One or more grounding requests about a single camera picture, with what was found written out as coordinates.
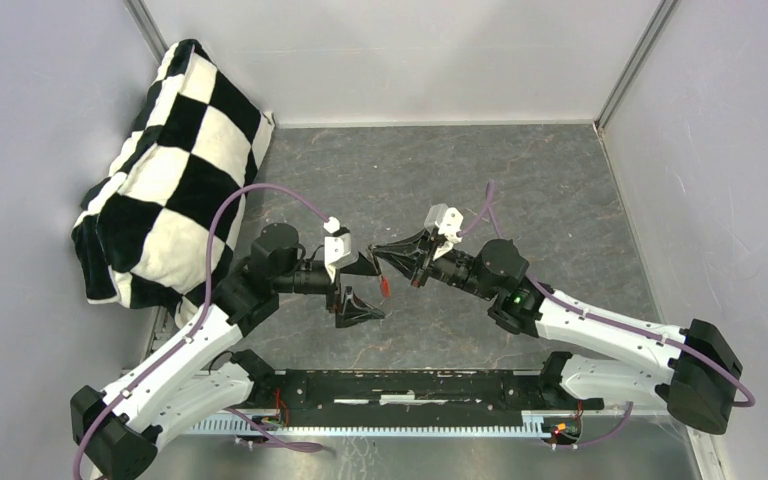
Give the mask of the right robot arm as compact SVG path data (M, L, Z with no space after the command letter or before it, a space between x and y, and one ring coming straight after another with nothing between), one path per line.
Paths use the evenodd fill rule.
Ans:
M651 402L683 424L723 435L735 408L753 406L740 383L743 365L710 322L687 327L638 320L595 307L539 282L508 239L493 239L475 254L449 247L441 235L421 231L374 245L371 253L416 287L434 279L484 300L503 330L574 344L600 359L564 356L537 382L540 400L562 408L573 399Z

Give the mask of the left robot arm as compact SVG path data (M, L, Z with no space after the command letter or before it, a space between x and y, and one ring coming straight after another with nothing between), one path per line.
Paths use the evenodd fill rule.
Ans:
M252 242L249 255L213 287L194 318L137 367L101 390L84 386L70 400L71 428L78 446L73 474L89 460L103 479L136 479L174 438L215 412L245 402L266 405L273 379L232 360L197 379L209 360L250 334L279 308L283 293L321 295L338 328L383 313L361 301L344 274L378 276L371 251L358 252L336 220L320 258L307 257L297 230L270 224Z

